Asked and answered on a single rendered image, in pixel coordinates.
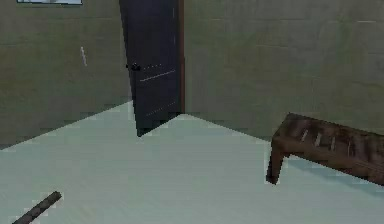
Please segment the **brown wooden slatted bench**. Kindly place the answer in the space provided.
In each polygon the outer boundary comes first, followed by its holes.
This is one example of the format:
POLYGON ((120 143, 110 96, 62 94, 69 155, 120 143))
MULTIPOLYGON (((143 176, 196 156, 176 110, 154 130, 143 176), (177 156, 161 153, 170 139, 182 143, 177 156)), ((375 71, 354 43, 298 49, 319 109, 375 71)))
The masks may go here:
POLYGON ((277 184, 291 155, 384 187, 384 135, 288 113, 271 141, 266 180, 277 184))

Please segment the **dark brown wooden bar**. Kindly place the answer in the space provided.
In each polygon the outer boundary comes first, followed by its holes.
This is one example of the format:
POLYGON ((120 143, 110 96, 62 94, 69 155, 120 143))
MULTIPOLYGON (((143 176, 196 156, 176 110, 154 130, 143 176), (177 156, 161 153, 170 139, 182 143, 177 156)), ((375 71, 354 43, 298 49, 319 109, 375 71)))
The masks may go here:
POLYGON ((30 224, 36 218, 38 218, 48 208, 53 206, 57 201, 62 198, 62 194, 58 191, 52 192, 42 201, 37 203, 33 208, 27 211, 24 215, 15 220, 12 224, 30 224))

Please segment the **dark blue room door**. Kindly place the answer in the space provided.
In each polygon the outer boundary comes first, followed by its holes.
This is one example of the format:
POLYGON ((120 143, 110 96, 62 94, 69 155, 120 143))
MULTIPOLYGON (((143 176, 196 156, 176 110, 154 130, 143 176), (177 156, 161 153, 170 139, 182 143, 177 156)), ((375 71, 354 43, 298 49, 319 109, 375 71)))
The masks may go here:
POLYGON ((139 137, 181 114, 178 0, 119 0, 139 137))

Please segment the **white framed window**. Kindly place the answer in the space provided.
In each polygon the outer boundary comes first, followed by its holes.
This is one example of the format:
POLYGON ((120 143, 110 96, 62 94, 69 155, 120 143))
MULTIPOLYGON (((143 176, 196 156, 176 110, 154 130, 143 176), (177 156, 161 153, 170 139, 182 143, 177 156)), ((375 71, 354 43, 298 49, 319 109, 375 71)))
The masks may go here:
POLYGON ((17 3, 26 4, 60 4, 60 5, 82 5, 82 0, 16 0, 17 3))

